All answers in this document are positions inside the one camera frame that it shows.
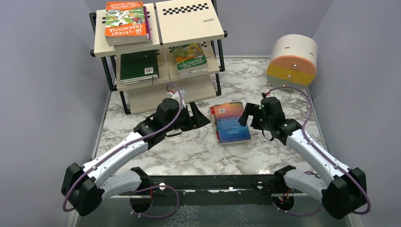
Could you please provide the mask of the green 104-storey treehouse book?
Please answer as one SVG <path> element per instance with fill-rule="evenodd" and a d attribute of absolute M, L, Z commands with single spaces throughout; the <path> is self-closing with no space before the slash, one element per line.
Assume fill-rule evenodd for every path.
<path fill-rule="evenodd" d="M 179 73 L 207 68 L 207 58 L 202 43 L 174 46 L 172 52 Z"/>

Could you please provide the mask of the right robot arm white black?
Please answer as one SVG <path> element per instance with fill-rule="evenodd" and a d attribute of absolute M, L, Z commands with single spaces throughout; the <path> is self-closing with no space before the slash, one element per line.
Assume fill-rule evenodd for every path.
<path fill-rule="evenodd" d="M 269 131 L 273 139 L 299 154 L 318 174 L 308 175 L 288 165 L 274 173 L 275 189 L 283 192 L 299 190 L 318 200 L 335 219 L 356 213 L 364 205 L 370 211 L 365 173 L 335 159 L 314 142 L 304 126 L 294 119 L 287 119 L 277 98 L 263 96 L 259 105 L 247 103 L 238 120 L 240 125 L 245 126 L 250 116 L 253 129 Z"/>

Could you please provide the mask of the beige black three-tier shelf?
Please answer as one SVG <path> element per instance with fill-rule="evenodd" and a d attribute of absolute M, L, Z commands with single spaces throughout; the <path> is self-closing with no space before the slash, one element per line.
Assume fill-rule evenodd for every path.
<path fill-rule="evenodd" d="M 187 102 L 221 94 L 225 69 L 216 58 L 227 32 L 212 0 L 168 0 L 143 4 L 109 2 L 89 14 L 93 57 L 102 61 L 110 91 L 126 114 L 155 110 L 169 82 L 187 92 Z"/>

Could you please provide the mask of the red spine book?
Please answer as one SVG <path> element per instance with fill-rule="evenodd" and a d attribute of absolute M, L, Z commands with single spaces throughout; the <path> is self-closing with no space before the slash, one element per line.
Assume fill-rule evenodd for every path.
<path fill-rule="evenodd" d="M 214 131 L 215 131 L 215 133 L 216 133 L 217 140 L 219 140 L 219 133 L 218 133 L 218 128 L 217 128 L 217 122 L 216 122 L 216 116 L 215 116 L 215 108 L 214 108 L 214 106 L 211 106 L 211 107 L 209 108 L 209 110 L 210 110 L 210 115 L 211 115 L 211 123 L 212 123 L 212 125 L 213 125 L 213 127 L 214 127 Z"/>

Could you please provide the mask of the plain dark green book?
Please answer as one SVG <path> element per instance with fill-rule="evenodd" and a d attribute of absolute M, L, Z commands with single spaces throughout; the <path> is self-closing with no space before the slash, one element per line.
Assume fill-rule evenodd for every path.
<path fill-rule="evenodd" d="M 148 50 L 122 54 L 120 80 L 123 84 L 158 79 L 157 51 Z"/>

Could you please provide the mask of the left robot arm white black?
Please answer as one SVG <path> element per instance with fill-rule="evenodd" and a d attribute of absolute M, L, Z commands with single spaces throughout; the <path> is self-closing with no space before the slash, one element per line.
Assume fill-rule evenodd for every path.
<path fill-rule="evenodd" d="M 148 180 L 141 168 L 135 167 L 123 175 L 115 175 L 115 172 L 162 142 L 168 132 L 191 131 L 211 123 L 194 102 L 189 108 L 190 111 L 180 99 L 165 98 L 156 112 L 138 123 L 117 146 L 81 166 L 77 163 L 69 165 L 61 187 L 65 197 L 63 210 L 75 210 L 83 217 L 92 213 L 106 198 L 138 190 Z"/>

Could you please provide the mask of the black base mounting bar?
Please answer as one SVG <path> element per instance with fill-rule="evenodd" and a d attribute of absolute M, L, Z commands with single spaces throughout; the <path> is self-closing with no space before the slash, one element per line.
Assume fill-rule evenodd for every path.
<path fill-rule="evenodd" d="M 277 185 L 274 175 L 152 175 L 145 192 L 124 192 L 134 207 L 272 205 L 279 196 L 293 197 L 295 189 Z"/>

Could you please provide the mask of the round drawer box orange yellow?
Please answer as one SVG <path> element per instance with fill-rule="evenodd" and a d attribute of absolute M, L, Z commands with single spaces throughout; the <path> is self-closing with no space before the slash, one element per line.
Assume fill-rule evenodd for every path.
<path fill-rule="evenodd" d="M 304 89 L 317 73 L 317 43 L 310 37 L 289 34 L 273 46 L 266 70 L 272 87 Z"/>

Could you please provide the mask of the dark bottom book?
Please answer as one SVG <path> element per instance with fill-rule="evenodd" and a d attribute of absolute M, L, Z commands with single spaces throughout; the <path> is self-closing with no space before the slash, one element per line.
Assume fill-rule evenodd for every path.
<path fill-rule="evenodd" d="M 234 144 L 248 142 L 251 139 L 247 126 L 239 123 L 239 118 L 244 112 L 242 102 L 214 105 L 214 125 L 220 144 Z"/>

